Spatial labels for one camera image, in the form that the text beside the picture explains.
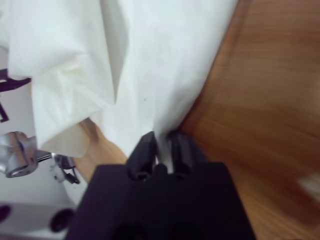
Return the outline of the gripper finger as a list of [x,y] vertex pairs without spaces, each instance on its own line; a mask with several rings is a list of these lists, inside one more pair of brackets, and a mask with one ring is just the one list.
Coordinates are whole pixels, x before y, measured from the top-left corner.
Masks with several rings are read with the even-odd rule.
[[143,135],[127,160],[128,175],[132,180],[147,180],[153,173],[157,142],[150,131]]
[[189,175],[195,166],[208,161],[204,152],[188,134],[173,131],[169,139],[172,166],[176,175]]

